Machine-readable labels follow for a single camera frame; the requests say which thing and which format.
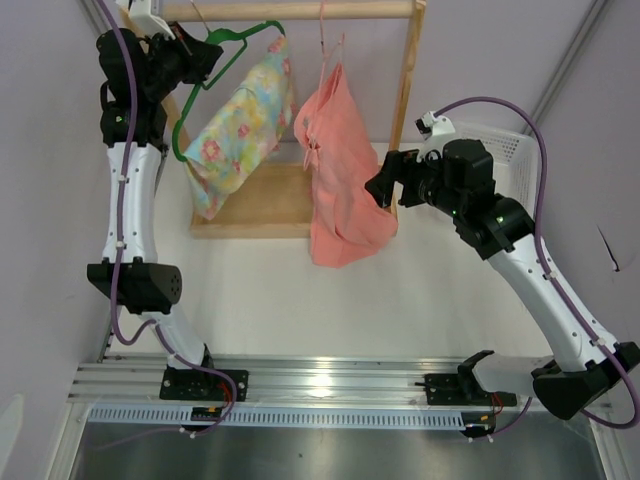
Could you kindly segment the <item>green plastic hanger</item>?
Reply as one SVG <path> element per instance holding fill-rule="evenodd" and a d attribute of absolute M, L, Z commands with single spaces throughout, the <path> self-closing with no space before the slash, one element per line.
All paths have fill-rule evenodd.
<path fill-rule="evenodd" d="M 199 80 L 195 83 L 191 92 L 180 112 L 180 116 L 176 121 L 173 130 L 172 130 L 172 150 L 176 157 L 176 159 L 182 163 L 187 161 L 185 153 L 185 147 L 181 145 L 180 138 L 181 134 L 184 133 L 184 123 L 188 118 L 188 115 L 191 112 L 193 105 L 199 95 L 199 93 L 204 90 L 210 90 L 220 79 L 221 77 L 229 70 L 229 68 L 243 55 L 243 53 L 248 48 L 248 39 L 268 28 L 277 29 L 282 35 L 285 35 L 285 29 L 282 24 L 276 20 L 266 20 L 259 24 L 256 24 L 248 29 L 243 31 L 234 31 L 228 28 L 217 28 L 215 30 L 210 30 L 208 26 L 207 29 L 207 37 L 204 42 L 209 46 L 217 47 L 221 52 L 224 52 L 221 45 L 225 42 L 241 42 L 242 46 L 236 51 L 236 53 L 231 57 L 230 60 L 213 76 L 210 74 L 206 74 L 203 80 Z"/>

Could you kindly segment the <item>floral pastel skirt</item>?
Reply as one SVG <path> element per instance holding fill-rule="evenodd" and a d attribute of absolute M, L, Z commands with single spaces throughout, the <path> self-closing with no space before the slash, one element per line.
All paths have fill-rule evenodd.
<path fill-rule="evenodd" d="M 279 149 L 295 113 L 289 42 L 281 35 L 183 154 L 199 216 L 213 219 Z"/>

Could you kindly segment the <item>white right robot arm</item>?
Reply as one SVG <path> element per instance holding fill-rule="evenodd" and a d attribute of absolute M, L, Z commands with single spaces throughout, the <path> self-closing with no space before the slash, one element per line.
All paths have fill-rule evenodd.
<path fill-rule="evenodd" d="M 541 358 L 478 352 L 458 367 L 458 395 L 472 404 L 494 392 L 532 397 L 569 420 L 627 378 L 639 364 L 639 348 L 617 341 L 570 290 L 557 289 L 563 278 L 544 267 L 550 256 L 531 216 L 496 192 L 493 168 L 481 141 L 456 139 L 427 153 L 389 151 L 365 189 L 386 208 L 401 185 L 400 205 L 427 204 L 451 217 L 460 239 L 510 285 L 552 350 Z"/>

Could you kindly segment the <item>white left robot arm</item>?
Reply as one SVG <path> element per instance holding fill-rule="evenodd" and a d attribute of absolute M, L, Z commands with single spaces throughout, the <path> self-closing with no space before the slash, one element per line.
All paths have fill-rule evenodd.
<path fill-rule="evenodd" d="M 168 36 L 139 37 L 116 28 L 96 42 L 106 77 L 100 88 L 100 130 L 109 162 L 110 203 L 101 259 L 88 265 L 86 273 L 109 299 L 111 331 L 118 341 L 131 346 L 141 336 L 123 334 L 119 313 L 127 310 L 154 330 L 168 366 L 186 370 L 182 388 L 204 400 L 215 392 L 217 376 L 210 370 L 205 342 L 179 305 L 179 268 L 158 260 L 153 220 L 156 183 L 168 152 L 162 103 L 179 84 L 204 80 L 222 50 L 193 38 L 177 23 L 170 30 Z"/>

